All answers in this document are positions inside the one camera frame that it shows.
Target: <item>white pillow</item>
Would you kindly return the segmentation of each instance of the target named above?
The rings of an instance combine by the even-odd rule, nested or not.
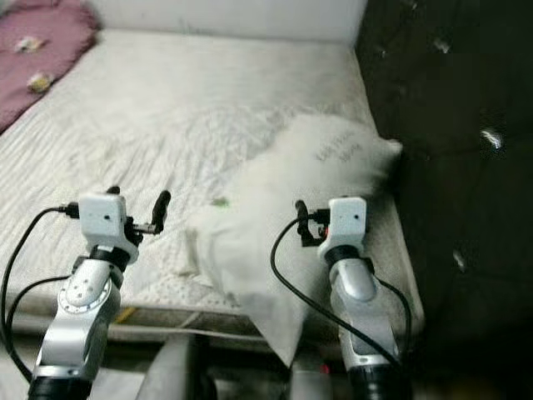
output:
[[[306,305],[271,272],[276,236],[296,217],[299,199],[309,208],[323,208],[331,198],[375,195],[400,153],[400,143],[379,138],[368,126],[300,115],[266,152],[242,166],[217,205],[202,208],[188,221],[191,265],[236,299],[287,366]],[[315,248],[301,247],[296,229],[286,235],[276,261],[305,293],[317,295],[327,287],[327,268]]]

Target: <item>white mattress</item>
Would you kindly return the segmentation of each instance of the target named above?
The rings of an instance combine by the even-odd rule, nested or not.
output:
[[[296,113],[335,113],[373,126],[353,52],[111,29],[100,39],[0,137],[0,260],[45,207],[118,184],[128,214],[145,222],[168,189],[165,232],[141,244],[125,275],[123,304],[238,315],[236,305],[188,277],[184,223]],[[423,313],[394,203],[382,200],[376,210],[369,238],[376,268],[410,294],[419,327]],[[17,260],[10,293],[68,273],[84,252],[78,222],[45,217]],[[57,286],[41,287],[24,308],[51,313],[56,293]],[[149,316],[146,324],[163,324]]]

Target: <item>white sheet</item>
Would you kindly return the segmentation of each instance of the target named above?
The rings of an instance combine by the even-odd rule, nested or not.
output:
[[[144,222],[166,188],[173,196],[166,230],[140,246],[126,272],[124,303],[238,313],[187,279],[184,222],[298,112],[335,113],[373,127],[349,48],[104,30],[101,42],[0,137],[0,260],[44,207],[119,184],[128,213]],[[392,239],[380,257],[411,271],[392,202],[384,213],[396,220],[379,232]],[[18,259],[10,292],[67,273],[83,253],[77,222],[46,217]],[[401,286],[414,293],[421,316],[410,274]],[[33,311],[49,313],[56,292],[37,289]]]

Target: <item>green object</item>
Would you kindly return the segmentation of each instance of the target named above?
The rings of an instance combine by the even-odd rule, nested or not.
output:
[[[211,202],[211,205],[212,206],[215,206],[215,207],[224,207],[224,208],[228,208],[230,207],[230,202],[227,200],[227,198],[225,197],[219,197],[219,198],[215,198],[212,202]]]

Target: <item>black cable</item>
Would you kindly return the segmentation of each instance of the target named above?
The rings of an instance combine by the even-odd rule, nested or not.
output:
[[[274,242],[274,245],[272,246],[272,250],[270,253],[270,266],[272,271],[274,272],[274,275],[276,275],[276,278],[280,280],[281,283],[283,283],[291,292],[293,292],[296,296],[298,296],[304,303],[306,303],[309,307],[313,308],[315,311],[320,313],[323,317],[329,319],[330,321],[336,323],[342,328],[345,328],[348,332],[356,336],[357,338],[361,339],[363,342],[374,348],[380,355],[382,355],[391,366],[393,366],[398,372],[402,373],[403,375],[406,375],[403,367],[400,365],[398,360],[392,356],[385,348],[383,348],[379,343],[374,341],[371,337],[368,337],[365,333],[361,332],[360,330],[354,328],[349,323],[343,321],[340,319],[337,315],[335,315],[333,312],[330,312],[323,306],[321,306],[319,303],[315,302],[313,299],[306,296],[304,293],[300,292],[296,287],[294,287],[289,281],[287,281],[283,275],[278,271],[276,267],[276,251],[278,246],[280,245],[281,240],[285,237],[286,233],[289,232],[289,230],[296,225],[297,223],[308,221],[309,219],[312,219],[312,215],[307,217],[299,217],[296,219],[293,219],[289,224],[281,231],[281,233],[278,235],[276,241]]]
[[[11,270],[13,268],[13,264],[15,263],[15,259],[17,258],[17,255],[20,253],[22,246],[26,242],[27,238],[30,236],[30,233],[35,228],[39,220],[48,213],[63,213],[64,210],[65,210],[64,207],[46,208],[42,210],[33,219],[33,221],[27,227],[26,232],[24,232],[21,239],[18,241],[18,244],[15,247],[15,250],[13,251],[11,257],[9,258],[9,261],[7,262],[6,270],[3,274],[2,289],[0,292],[0,336],[2,337],[2,341],[4,343],[4,346],[6,347],[7,354],[9,354],[9,357],[11,357],[15,365],[17,365],[18,370],[21,372],[21,374],[26,378],[28,382],[30,382],[32,379],[32,373],[29,369],[27,369],[27,367],[20,360],[20,357],[17,355],[15,348],[13,347],[12,344],[10,344],[8,340],[9,336],[7,333],[7,324],[6,324],[7,285],[9,284],[9,276],[11,275]]]
[[[394,287],[390,283],[385,282],[379,278],[377,280],[384,288],[389,289],[391,292],[397,295],[397,297],[400,299],[401,305],[403,306],[404,316],[406,319],[406,335],[405,335],[404,344],[403,344],[401,353],[405,357],[407,353],[409,352],[409,347],[411,346],[411,330],[412,330],[411,308],[409,307],[409,303],[407,302],[406,297],[397,287]]]
[[[10,348],[12,348],[12,359],[13,359],[13,361],[15,361],[14,358],[17,359],[17,361],[15,363],[17,364],[19,370],[21,369],[20,366],[23,366],[23,368],[25,368],[25,370],[27,370],[27,372],[25,371],[25,373],[23,375],[24,375],[24,377],[26,377],[27,373],[29,373],[30,380],[32,378],[32,373],[24,365],[24,362],[22,361],[22,359],[18,356],[18,353],[17,353],[17,351],[15,349],[15,344],[13,343],[13,338],[12,338],[13,319],[15,318],[15,312],[17,311],[18,304],[22,301],[22,298],[24,296],[26,296],[26,294],[30,290],[32,290],[33,288],[35,288],[35,287],[37,287],[39,285],[43,285],[44,283],[52,283],[52,282],[64,281],[65,279],[69,279],[69,278],[70,278],[69,275],[66,275],[64,277],[49,277],[47,279],[43,279],[41,281],[34,282],[31,285],[25,287],[15,297],[15,300],[13,301],[11,309],[9,310],[9,313],[7,314],[7,321],[6,321],[6,334],[7,334],[7,337],[6,337],[6,341],[9,343]]]

